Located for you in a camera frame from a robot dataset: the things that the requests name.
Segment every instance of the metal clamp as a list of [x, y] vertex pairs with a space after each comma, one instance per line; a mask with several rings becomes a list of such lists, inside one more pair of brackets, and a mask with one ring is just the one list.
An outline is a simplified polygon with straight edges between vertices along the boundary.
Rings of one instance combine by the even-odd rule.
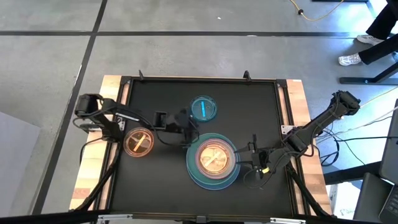
[[[126, 122], [124, 120], [121, 120], [118, 124], [119, 124], [120, 131], [124, 131], [124, 125], [126, 124]], [[87, 126], [87, 129], [86, 129], [87, 131], [101, 131], [101, 128], [99, 128], [92, 121], [90, 121], [88, 124], [86, 124], [86, 126]]]
[[132, 214], [98, 215], [98, 221], [132, 219]]
[[294, 220], [294, 219], [289, 219], [289, 218], [271, 218], [271, 223], [305, 224], [305, 220]]
[[207, 222], [207, 218], [204, 215], [198, 215], [197, 216], [197, 221], [196, 223], [206, 223]]
[[296, 126], [292, 126], [292, 125], [281, 125], [280, 126], [280, 130], [282, 131], [282, 134], [287, 134], [287, 133], [289, 133], [289, 131], [291, 131], [294, 128], [296, 128]]

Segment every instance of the black metal frame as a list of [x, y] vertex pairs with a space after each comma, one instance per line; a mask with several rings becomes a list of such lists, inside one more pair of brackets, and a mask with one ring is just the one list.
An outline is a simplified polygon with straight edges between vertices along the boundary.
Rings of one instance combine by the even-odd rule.
[[239, 32], [239, 31], [99, 31], [100, 24], [104, 15], [104, 11], [108, 0], [102, 0], [95, 24], [91, 31], [81, 30], [0, 30], [0, 36], [88, 36], [90, 37], [81, 68], [76, 76], [75, 84], [72, 88], [71, 95], [68, 99], [65, 112], [62, 117], [61, 124], [57, 131], [53, 146], [50, 150], [48, 164], [44, 169], [43, 176], [40, 179], [39, 186], [36, 190], [35, 197], [30, 205], [33, 215], [40, 214], [44, 206], [45, 198], [50, 187], [50, 183], [55, 172], [63, 142], [67, 133], [68, 125], [72, 118], [73, 109], [77, 101], [78, 93], [85, 76], [91, 52], [97, 36], [258, 36], [258, 37], [340, 37], [353, 39], [359, 32]]
[[380, 165], [381, 161], [373, 162], [371, 164], [361, 165], [350, 169], [330, 172], [328, 174], [324, 174], [323, 176], [327, 185], [339, 184], [352, 180], [360, 180], [363, 179], [365, 173], [367, 172], [380, 177]]
[[[85, 212], [64, 212], [64, 213], [51, 213], [51, 214], [42, 214], [42, 215], [26, 215], [26, 216], [19, 216], [19, 217], [5, 217], [0, 218], [0, 223], [18, 223], [18, 224], [42, 224], [42, 223], [55, 223], [55, 224], [65, 224], [65, 223], [97, 223], [99, 220], [103, 221], [106, 217], [105, 215], [118, 215], [119, 213], [110, 212], [109, 210], [97, 210], [97, 211], [85, 211]], [[154, 214], [155, 218], [161, 219], [165, 217], [159, 217]], [[191, 215], [180, 215], [184, 220], [192, 220], [195, 223], [196, 219]], [[128, 214], [124, 216], [125, 219], [140, 219], [146, 218], [142, 216], [140, 213], [138, 214]], [[280, 219], [287, 218], [292, 220], [291, 217], [278, 217]], [[178, 219], [175, 215], [169, 215], [167, 217], [169, 220], [176, 220]], [[276, 218], [264, 218], [261, 217], [247, 217], [248, 221], [250, 222], [276, 222]], [[311, 215], [296, 215], [293, 217], [297, 223], [302, 223], [300, 220], [304, 220], [305, 223], [308, 224], [374, 224], [372, 222], [362, 222], [362, 221], [355, 221], [355, 220], [344, 220], [340, 218], [334, 217], [316, 217]], [[213, 224], [219, 222], [213, 222], [221, 220], [221, 222], [228, 222], [228, 223], [236, 223], [236, 224], [243, 224], [241, 222], [236, 222], [234, 217], [224, 217], [224, 216], [211, 216], [207, 217], [207, 222], [211, 222]]]
[[[247, 71], [245, 71], [244, 74], [244, 78], [179, 78], [179, 77], [144, 77], [141, 73], [141, 71], [139, 71], [140, 75], [138, 77], [125, 77], [123, 76], [121, 81], [123, 82], [123, 80], [129, 80], [129, 89], [128, 89], [128, 96], [127, 96], [127, 100], [126, 100], [126, 105], [129, 105], [130, 99], [131, 99], [131, 93], [132, 93], [132, 88], [133, 88], [133, 84], [134, 82], [146, 82], [146, 81], [162, 81], [162, 82], [197, 82], [197, 83], [242, 83], [242, 84], [250, 84], [250, 83], [268, 83], [268, 84], [273, 84], [273, 87], [275, 89], [275, 100], [277, 102], [277, 114], [279, 116], [279, 129], [280, 126], [283, 124], [283, 114], [282, 114], [282, 108], [281, 108], [281, 104], [280, 104], [280, 97], [279, 97], [279, 91], [278, 91], [278, 87], [281, 86], [282, 89], [284, 90], [284, 96], [285, 96], [285, 101], [289, 100], [289, 92], [287, 91], [287, 85], [280, 85], [281, 81], [285, 81], [286, 80], [252, 80], [249, 76], [249, 73]], [[287, 109], [291, 108], [290, 107], [290, 101], [288, 101], [289, 104], [287, 104]], [[292, 112], [291, 110], [288, 111], [288, 117], [290, 117], [291, 121], [293, 119], [292, 117]], [[111, 147], [108, 147], [108, 145], [111, 145], [112, 143], [107, 143], [107, 150], [111, 150]], [[118, 149], [117, 150], [121, 150], [123, 144], [118, 144]], [[108, 156], [108, 160], [104, 160], [103, 163], [104, 164], [108, 164], [109, 163], [109, 156]], [[109, 190], [108, 190], [108, 196], [106, 198], [106, 209], [110, 210], [111, 209], [111, 203], [112, 203], [112, 199], [113, 199], [113, 190], [114, 190], [114, 185], [115, 185], [115, 181], [117, 178], [117, 174], [118, 174], [118, 163], [116, 164], [115, 167], [115, 171], [114, 174], [110, 177], [110, 181], [111, 184], [109, 186]], [[297, 171], [299, 173], [299, 176], [302, 180], [304, 180], [303, 178], [303, 171], [302, 171], [302, 165], [301, 165], [301, 161], [300, 159], [298, 159], [298, 162], [296, 163], [297, 166]], [[290, 177], [290, 175], [288, 175], [287, 170], [285, 169], [285, 174], [287, 176], [287, 182], [288, 182], [288, 188], [289, 188], [289, 196], [290, 196], [290, 206], [291, 206], [291, 211], [292, 211], [292, 215], [293, 217], [295, 215], [299, 214], [298, 211], [298, 205], [297, 205], [297, 199], [296, 199], [296, 194], [295, 194], [295, 188], [294, 188], [294, 182], [292, 180], [292, 178]], [[309, 209], [309, 204], [305, 201], [304, 197], [303, 197], [303, 204], [304, 204], [304, 208], [305, 208], [305, 214], [306, 215], [310, 215], [310, 209]], [[192, 220], [195, 221], [197, 216], [196, 215], [180, 215], [180, 214], [146, 214], [146, 213], [134, 213], [135, 217], [138, 218], [151, 218], [151, 219], [171, 219], [171, 220]], [[245, 222], [265, 222], [265, 221], [269, 221], [269, 217], [226, 217], [226, 216], [219, 216], [219, 215], [207, 215], [206, 216], [207, 221], [220, 221], [220, 222], [227, 222], [227, 221], [236, 221], [238, 218], [244, 218]]]
[[398, 85], [398, 78], [390, 78], [398, 72], [398, 62], [382, 71], [374, 78], [341, 77], [341, 84], [362, 84], [362, 85]]
[[[290, 104], [290, 97], [289, 97], [289, 91], [287, 88], [287, 82], [286, 82], [286, 80], [277, 80], [277, 82], [280, 85], [280, 87], [282, 87], [282, 90], [284, 92], [285, 106], [286, 106], [286, 111], [287, 111], [287, 121], [289, 122], [287, 125], [294, 126], [292, 106]], [[301, 158], [295, 158], [295, 163], [296, 163], [297, 174], [305, 185], [305, 178], [304, 178], [304, 172], [303, 172], [303, 166], [301, 163]], [[310, 205], [307, 202], [307, 199], [304, 197], [304, 195], [302, 195], [302, 202], [303, 202], [304, 214], [311, 215]]]

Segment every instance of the blue bowl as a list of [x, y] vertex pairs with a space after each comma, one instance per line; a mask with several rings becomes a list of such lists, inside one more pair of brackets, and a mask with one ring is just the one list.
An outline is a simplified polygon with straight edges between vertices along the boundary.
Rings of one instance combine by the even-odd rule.
[[[227, 177], [223, 179], [210, 179], [203, 175], [199, 168], [197, 167], [196, 161], [195, 161], [195, 155], [197, 152], [197, 149], [199, 146], [209, 140], [209, 139], [221, 139], [225, 142], [227, 142], [231, 147], [233, 148], [234, 151], [236, 151], [235, 146], [232, 144], [232, 142], [225, 136], [216, 134], [216, 133], [206, 133], [202, 134], [199, 136], [199, 140], [195, 143], [193, 143], [187, 151], [187, 169], [190, 177], [192, 180], [198, 184], [200, 187], [203, 187], [204, 189], [208, 190], [221, 190], [224, 189], [228, 186], [230, 186], [238, 177], [239, 175], [239, 170], [241, 168], [240, 165], [236, 164], [234, 170], [228, 175]], [[240, 156], [239, 154], [235, 154], [236, 162], [240, 161]]]
[[209, 96], [198, 96], [191, 102], [191, 112], [197, 121], [209, 121], [217, 114], [217, 104]]

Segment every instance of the wooden platform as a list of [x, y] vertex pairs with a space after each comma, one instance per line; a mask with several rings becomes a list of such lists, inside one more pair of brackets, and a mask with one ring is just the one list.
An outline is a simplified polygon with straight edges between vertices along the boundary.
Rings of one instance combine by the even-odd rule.
[[[100, 95], [105, 98], [112, 98], [116, 100], [119, 91], [120, 80], [121, 76], [119, 75], [104, 76], [103, 83], [99, 91]], [[308, 112], [307, 101], [305, 99], [303, 84], [301, 80], [287, 80], [287, 89], [289, 92], [294, 125], [303, 126], [310, 121], [310, 115]], [[287, 110], [284, 103], [285, 100], [282, 88], [279, 88], [279, 93], [280, 102], [282, 104], [281, 106], [284, 123], [288, 123]], [[127, 91], [123, 91], [121, 103], [125, 103], [126, 96]], [[87, 141], [99, 138], [101, 137], [101, 135], [102, 133], [100, 131], [89, 133]], [[90, 192], [93, 190], [96, 183], [98, 182], [101, 172], [101, 166], [104, 159], [105, 148], [106, 142], [104, 141], [96, 141], [86, 146], [80, 170], [77, 176], [75, 190], [72, 195], [70, 209], [79, 206], [90, 194]], [[323, 178], [322, 167], [320, 165], [320, 160], [318, 157], [318, 151], [315, 150], [315, 155], [313, 157], [301, 157], [301, 161], [307, 188], [312, 193], [315, 200], [322, 206], [322, 208], [326, 212], [331, 214], [330, 203], [326, 192], [325, 180]], [[103, 194], [99, 205], [99, 207], [102, 209], [105, 208], [105, 201], [108, 194], [108, 189], [109, 181], [103, 189]], [[297, 186], [295, 186], [295, 192], [297, 195], [297, 205], [299, 213], [304, 214], [302, 198]]]

